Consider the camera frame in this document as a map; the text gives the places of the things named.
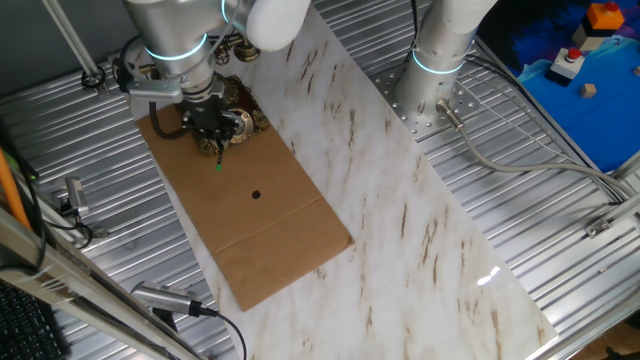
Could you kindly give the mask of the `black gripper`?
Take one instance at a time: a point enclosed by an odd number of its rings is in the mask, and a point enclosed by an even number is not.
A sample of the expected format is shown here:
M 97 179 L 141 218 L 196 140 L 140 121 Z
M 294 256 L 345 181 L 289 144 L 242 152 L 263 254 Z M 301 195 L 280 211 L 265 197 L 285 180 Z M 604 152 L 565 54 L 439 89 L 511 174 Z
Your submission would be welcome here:
M 189 130 L 196 142 L 222 138 L 231 144 L 246 141 L 246 123 L 241 115 L 222 111 L 224 91 L 211 90 L 199 93 L 183 93 L 180 103 L 182 127 Z

